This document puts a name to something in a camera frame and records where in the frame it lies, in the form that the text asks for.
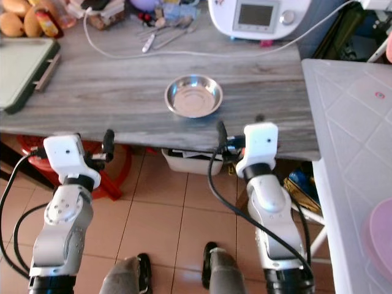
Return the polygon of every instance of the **stainless steel bowl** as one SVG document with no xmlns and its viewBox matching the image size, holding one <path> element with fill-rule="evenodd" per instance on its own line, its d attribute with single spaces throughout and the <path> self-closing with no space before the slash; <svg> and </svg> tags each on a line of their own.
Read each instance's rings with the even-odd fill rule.
<svg viewBox="0 0 392 294">
<path fill-rule="evenodd" d="M 218 109 L 222 98 L 222 88 L 212 78 L 203 75 L 179 77 L 165 92 L 167 107 L 186 118 L 210 115 Z"/>
</svg>

